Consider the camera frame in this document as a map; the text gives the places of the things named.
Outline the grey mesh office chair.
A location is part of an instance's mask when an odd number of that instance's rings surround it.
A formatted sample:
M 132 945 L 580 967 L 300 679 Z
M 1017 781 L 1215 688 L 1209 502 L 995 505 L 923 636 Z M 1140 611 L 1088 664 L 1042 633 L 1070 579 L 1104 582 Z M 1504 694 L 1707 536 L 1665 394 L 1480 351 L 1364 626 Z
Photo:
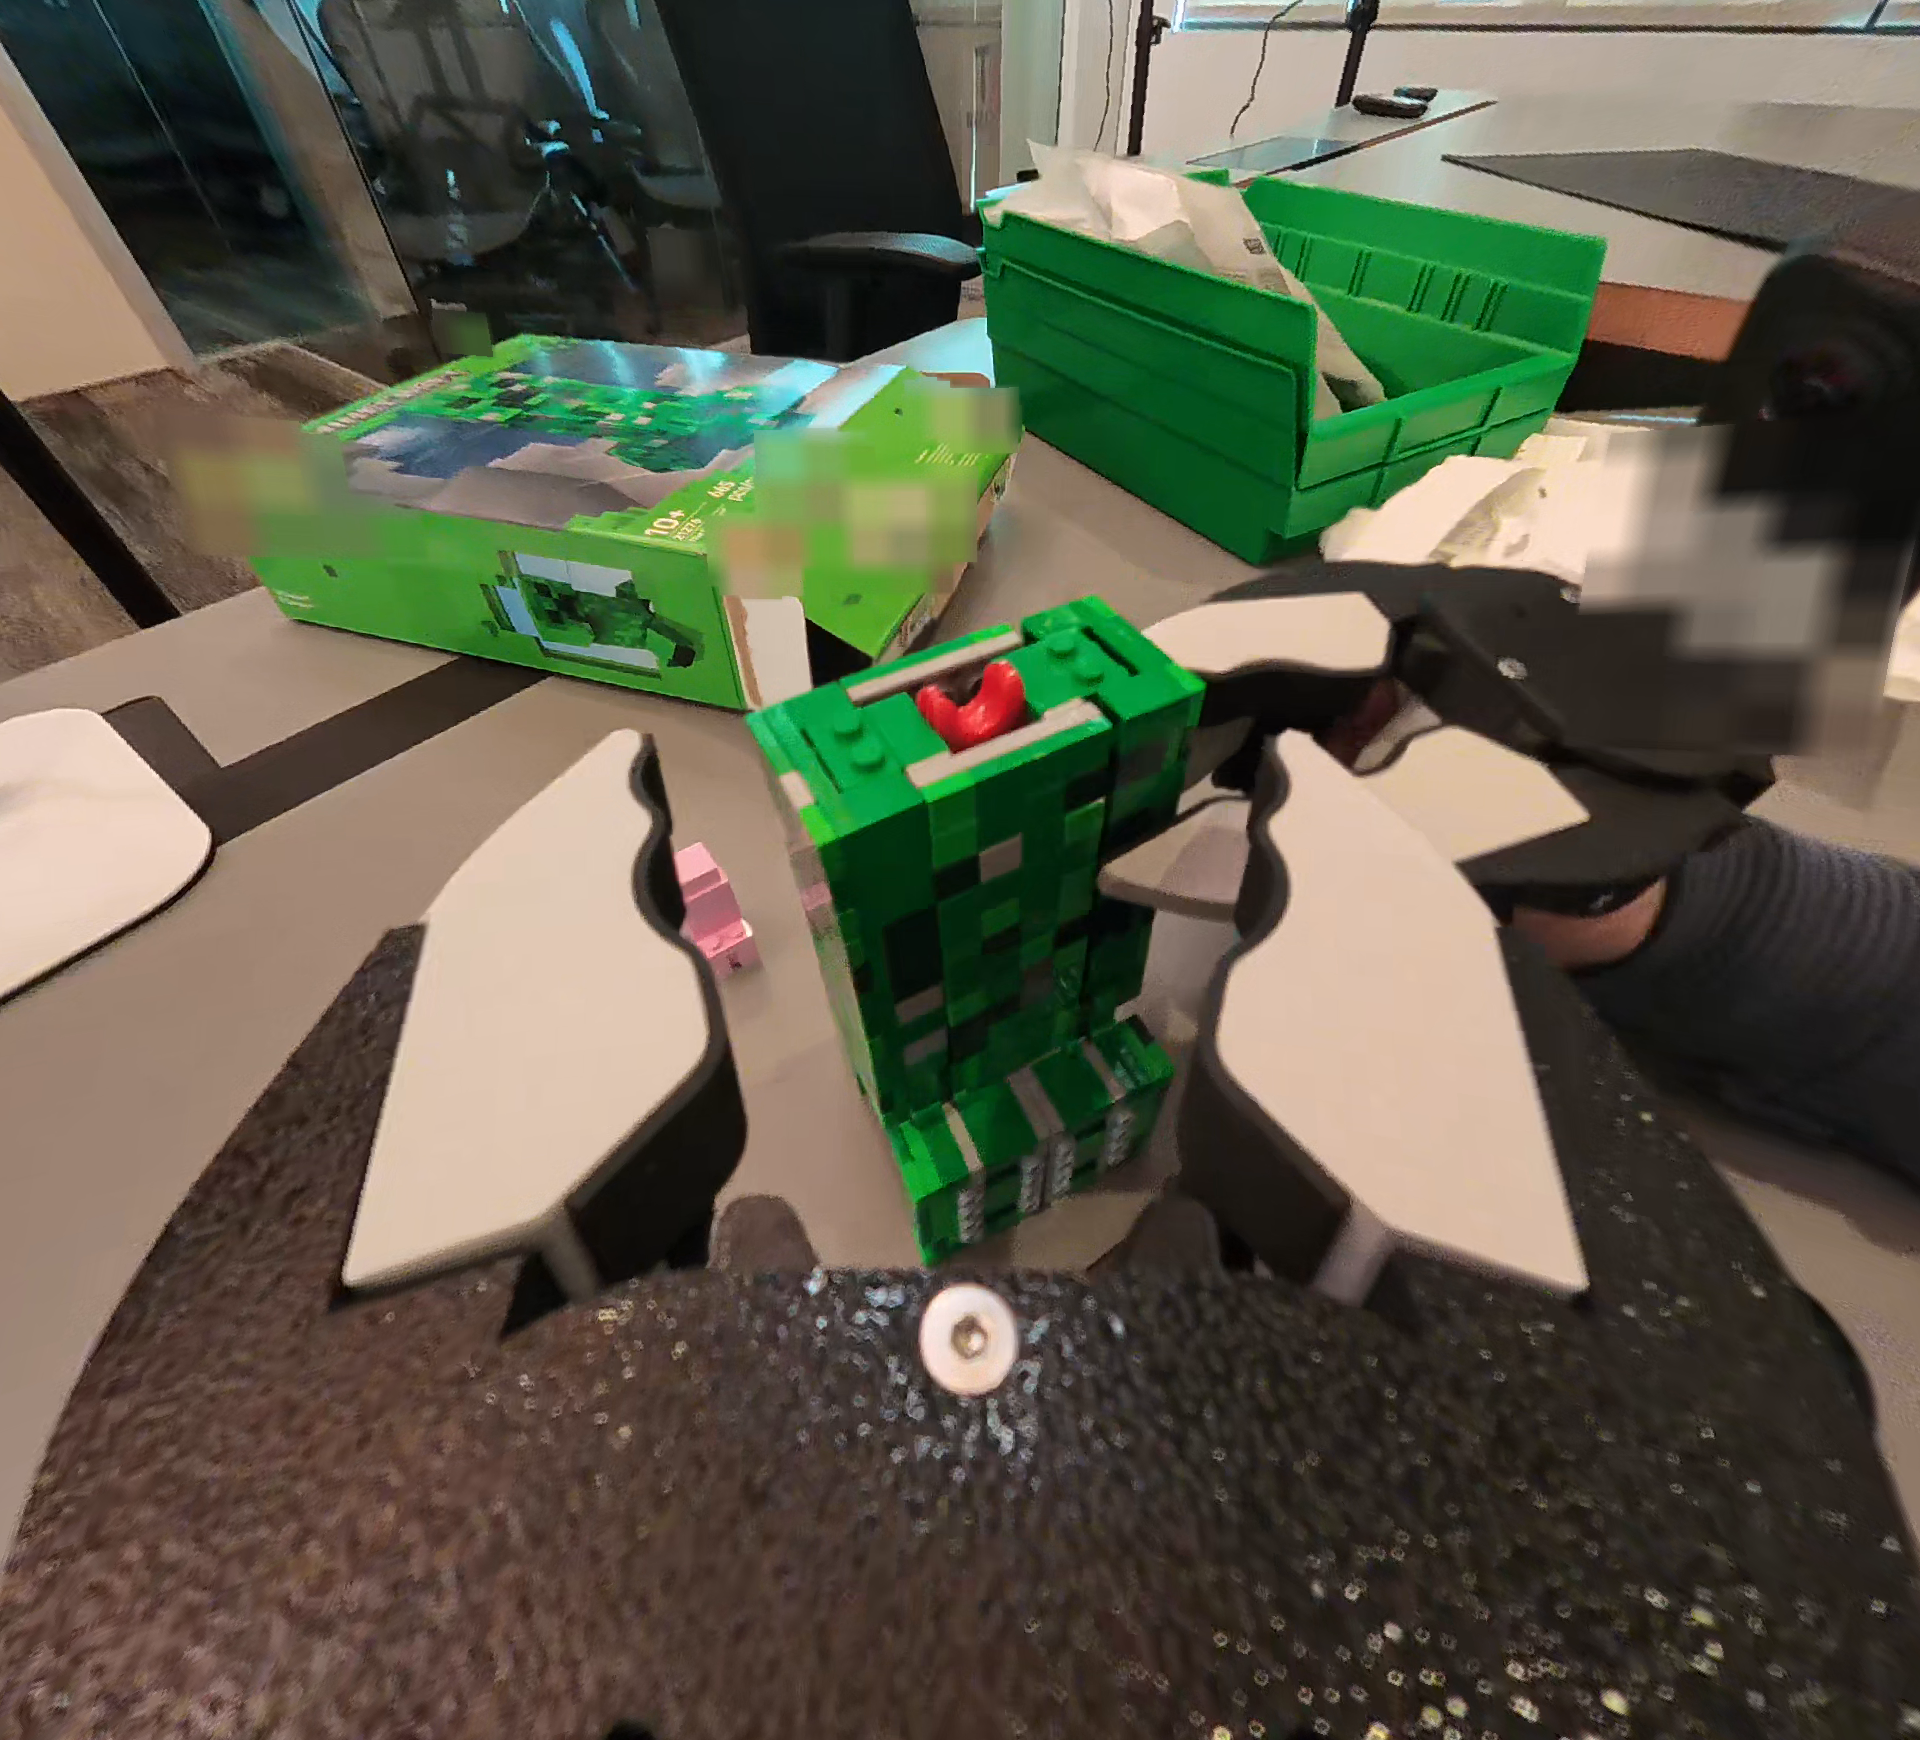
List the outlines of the grey mesh office chair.
M 315 75 L 411 287 L 473 276 L 481 255 L 481 155 L 498 109 L 479 34 L 503 0 L 248 0 Z
M 723 205 L 692 98 L 653 0 L 511 0 L 548 67 L 581 103 L 561 125 L 606 205 L 634 241 L 650 307 L 656 230 L 694 233 L 711 263 L 717 305 L 732 310 L 737 283 Z

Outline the black desk mat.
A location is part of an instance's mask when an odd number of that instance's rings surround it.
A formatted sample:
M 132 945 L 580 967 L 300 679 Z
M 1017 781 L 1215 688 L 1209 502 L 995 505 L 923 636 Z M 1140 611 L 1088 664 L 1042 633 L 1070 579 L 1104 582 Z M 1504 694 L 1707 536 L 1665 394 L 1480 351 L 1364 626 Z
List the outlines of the black desk mat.
M 1711 149 L 1527 155 L 1447 153 L 1443 162 L 1750 248 L 1884 234 L 1915 222 L 1911 186 Z

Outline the white book stand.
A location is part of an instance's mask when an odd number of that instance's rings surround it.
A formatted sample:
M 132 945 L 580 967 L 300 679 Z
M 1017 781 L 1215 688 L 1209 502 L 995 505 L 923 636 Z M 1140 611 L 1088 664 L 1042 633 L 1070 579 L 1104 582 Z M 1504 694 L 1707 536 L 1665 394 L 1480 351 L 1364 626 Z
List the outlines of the white book stand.
M 203 817 L 106 716 L 2 725 L 2 999 L 173 904 L 205 873 Z

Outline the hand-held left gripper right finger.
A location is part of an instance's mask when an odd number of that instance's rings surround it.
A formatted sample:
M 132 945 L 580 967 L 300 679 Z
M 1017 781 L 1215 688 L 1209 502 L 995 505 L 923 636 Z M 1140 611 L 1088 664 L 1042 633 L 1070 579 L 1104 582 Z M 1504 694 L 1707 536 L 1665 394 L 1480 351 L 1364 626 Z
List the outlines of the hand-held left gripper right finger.
M 1178 1099 L 1178 1179 L 1275 1278 L 1388 1265 L 1580 1298 L 1589 1273 L 1500 932 L 1451 859 L 1311 738 L 1262 753 L 1236 941 Z

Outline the person's right hand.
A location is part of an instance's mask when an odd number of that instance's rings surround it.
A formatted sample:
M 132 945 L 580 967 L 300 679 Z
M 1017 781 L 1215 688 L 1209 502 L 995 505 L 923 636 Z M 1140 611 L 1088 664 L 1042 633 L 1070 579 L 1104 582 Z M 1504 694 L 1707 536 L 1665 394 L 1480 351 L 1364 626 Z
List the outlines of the person's right hand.
M 1586 911 L 1518 904 L 1510 927 L 1556 968 L 1581 975 L 1642 951 L 1662 923 L 1665 900 L 1667 880 L 1654 879 L 1631 898 L 1624 897 L 1624 888 L 1607 888 Z

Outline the green lego creeper model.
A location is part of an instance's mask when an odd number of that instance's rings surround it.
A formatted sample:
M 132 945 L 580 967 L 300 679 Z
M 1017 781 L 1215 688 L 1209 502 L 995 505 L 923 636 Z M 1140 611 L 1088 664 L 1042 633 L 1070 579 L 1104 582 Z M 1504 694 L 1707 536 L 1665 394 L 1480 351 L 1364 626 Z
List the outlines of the green lego creeper model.
M 1098 877 L 1173 824 L 1201 701 L 1086 597 L 746 718 L 928 1267 L 1084 1194 L 1158 1126 L 1155 919 Z

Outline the pink lego pig figure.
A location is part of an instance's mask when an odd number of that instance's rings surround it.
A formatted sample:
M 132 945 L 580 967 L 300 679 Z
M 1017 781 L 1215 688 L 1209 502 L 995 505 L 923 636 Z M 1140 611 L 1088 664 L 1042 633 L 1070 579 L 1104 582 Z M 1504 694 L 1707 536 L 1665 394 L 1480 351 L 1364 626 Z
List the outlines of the pink lego pig figure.
M 688 842 L 673 852 L 682 893 L 682 932 L 703 956 L 715 979 L 723 980 L 760 964 L 753 927 L 741 912 L 728 873 L 703 842 Z

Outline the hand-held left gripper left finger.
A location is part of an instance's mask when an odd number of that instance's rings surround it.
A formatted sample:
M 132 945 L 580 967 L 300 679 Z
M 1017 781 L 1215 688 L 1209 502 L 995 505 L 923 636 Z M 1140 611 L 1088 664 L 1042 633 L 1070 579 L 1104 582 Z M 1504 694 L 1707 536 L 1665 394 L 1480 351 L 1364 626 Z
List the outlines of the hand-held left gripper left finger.
M 344 1252 L 350 1296 L 518 1259 L 594 1298 L 703 1249 L 747 1115 L 669 836 L 656 742 L 616 731 L 432 900 Z

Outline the white plastic bag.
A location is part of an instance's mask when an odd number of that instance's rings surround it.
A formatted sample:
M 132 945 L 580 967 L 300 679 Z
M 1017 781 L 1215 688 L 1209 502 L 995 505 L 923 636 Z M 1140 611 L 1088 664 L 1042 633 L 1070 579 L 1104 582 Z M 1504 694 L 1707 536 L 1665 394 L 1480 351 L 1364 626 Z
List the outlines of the white plastic bag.
M 1645 425 L 1551 416 L 1512 457 L 1445 457 L 1383 505 L 1347 511 L 1315 552 L 1329 564 L 1490 569 L 1580 587 L 1613 520 L 1619 467 L 1657 437 Z
M 1036 179 L 1022 180 L 992 207 L 992 225 L 1020 214 L 1307 305 L 1315 369 L 1311 414 L 1326 418 L 1386 400 L 1380 380 L 1346 343 L 1324 302 L 1260 234 L 1236 189 L 1098 151 L 1036 145 L 1031 155 Z

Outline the green plastic storage bin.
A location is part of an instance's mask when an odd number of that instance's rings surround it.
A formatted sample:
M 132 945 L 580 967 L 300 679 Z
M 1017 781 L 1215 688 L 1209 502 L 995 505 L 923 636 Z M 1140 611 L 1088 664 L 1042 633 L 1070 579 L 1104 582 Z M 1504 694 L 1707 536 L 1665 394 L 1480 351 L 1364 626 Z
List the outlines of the green plastic storage bin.
M 1262 567 L 1545 429 L 1606 241 L 1300 174 L 1246 198 L 1305 302 L 987 207 L 985 331 L 1031 437 Z

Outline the green lego set box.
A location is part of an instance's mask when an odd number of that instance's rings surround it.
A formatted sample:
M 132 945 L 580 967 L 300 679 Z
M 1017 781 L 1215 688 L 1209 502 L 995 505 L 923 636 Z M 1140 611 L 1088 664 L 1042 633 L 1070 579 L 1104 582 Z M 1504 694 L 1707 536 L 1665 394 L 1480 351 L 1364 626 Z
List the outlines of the green lego set box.
M 292 620 L 750 715 L 914 651 L 1012 481 L 992 385 L 521 335 L 248 459 Z

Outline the black office chair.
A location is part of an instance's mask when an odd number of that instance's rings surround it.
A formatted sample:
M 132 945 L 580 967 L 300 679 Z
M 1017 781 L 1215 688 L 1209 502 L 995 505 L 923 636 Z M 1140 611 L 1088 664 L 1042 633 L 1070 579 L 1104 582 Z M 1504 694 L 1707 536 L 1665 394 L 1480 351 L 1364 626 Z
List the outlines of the black office chair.
M 732 230 L 750 348 L 848 364 L 958 319 L 961 201 L 910 0 L 652 0 Z

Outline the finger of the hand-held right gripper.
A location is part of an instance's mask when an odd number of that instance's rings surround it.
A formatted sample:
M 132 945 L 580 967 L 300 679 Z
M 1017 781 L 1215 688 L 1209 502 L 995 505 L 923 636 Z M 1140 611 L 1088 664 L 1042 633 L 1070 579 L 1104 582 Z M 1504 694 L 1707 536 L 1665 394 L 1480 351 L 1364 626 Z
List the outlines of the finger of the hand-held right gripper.
M 1410 702 L 1356 758 L 1358 785 L 1456 866 L 1584 827 L 1589 809 L 1547 764 Z M 1226 920 L 1249 859 L 1252 809 L 1212 794 L 1172 827 L 1106 860 L 1104 897 Z
M 1386 683 L 1394 626 L 1356 593 L 1208 601 L 1144 631 L 1199 681 L 1201 731 L 1317 737 Z

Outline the grey desk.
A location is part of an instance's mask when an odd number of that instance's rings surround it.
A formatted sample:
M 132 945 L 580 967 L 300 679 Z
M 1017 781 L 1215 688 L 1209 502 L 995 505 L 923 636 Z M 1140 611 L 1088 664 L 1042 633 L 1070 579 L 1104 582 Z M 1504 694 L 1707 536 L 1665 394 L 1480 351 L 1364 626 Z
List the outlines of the grey desk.
M 1600 418 L 1696 409 L 1776 253 L 1513 182 L 1463 158 L 1710 151 L 1870 185 L 1878 203 L 1897 209 L 1914 209 L 1918 191 L 1915 112 L 1861 106 L 1447 89 L 1419 121 L 1335 111 L 1294 121 L 1275 143 L 1288 155 L 1284 180 L 1603 241 L 1594 312 L 1560 402 L 1564 414 Z

